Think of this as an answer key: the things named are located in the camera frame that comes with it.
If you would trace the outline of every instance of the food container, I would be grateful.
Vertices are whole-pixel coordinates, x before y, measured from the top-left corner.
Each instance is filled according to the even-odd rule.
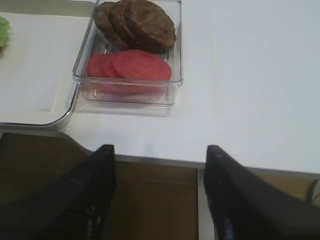
[[[103,2],[106,1],[98,0],[96,6]],[[99,31],[91,17],[72,72],[73,79],[80,85],[83,95],[88,101],[94,103],[138,103],[161,107],[170,107],[175,103],[179,87],[183,84],[181,2],[178,0],[155,0],[151,2],[159,5],[174,23],[176,33],[175,44],[168,52],[159,55],[171,67],[171,79],[167,81],[87,76],[86,67],[91,56],[119,52],[117,48],[105,39],[103,33]],[[156,90],[121,96],[105,92],[104,89],[107,89],[106,85],[117,85],[117,87],[121,85],[125,88],[129,88],[130,86],[151,86],[152,89]]]

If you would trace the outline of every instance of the burger patty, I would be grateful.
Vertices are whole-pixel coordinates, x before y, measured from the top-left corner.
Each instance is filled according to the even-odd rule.
[[[130,6],[130,0],[118,1],[112,11],[109,18],[116,33],[131,47],[140,48],[142,43],[135,37],[130,31],[125,14]]]
[[[132,49],[114,30],[113,25],[109,19],[110,13],[115,2],[104,2],[97,6],[93,11],[93,19],[96,27],[104,34],[104,37],[115,47],[121,50]]]
[[[176,41],[175,25],[166,12],[147,0],[132,0],[127,9],[126,22],[137,39],[168,51]]]

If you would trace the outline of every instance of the green lettuce leaf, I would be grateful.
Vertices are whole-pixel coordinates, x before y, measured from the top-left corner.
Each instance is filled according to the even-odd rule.
[[[8,41],[8,30],[10,23],[0,16],[0,48],[4,47]]]

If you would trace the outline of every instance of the tomato slice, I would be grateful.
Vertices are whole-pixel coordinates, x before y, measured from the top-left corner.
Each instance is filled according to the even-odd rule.
[[[155,54],[142,50],[127,50],[92,56],[87,64],[88,76],[169,81],[170,66]],[[129,96],[157,90],[159,86],[97,83],[102,92],[119,96]]]
[[[104,77],[105,73],[101,67],[102,59],[104,54],[98,54],[91,56],[86,65],[86,74],[92,77]]]
[[[170,66],[155,54],[142,50],[127,50],[114,56],[112,65],[126,79],[169,81]]]

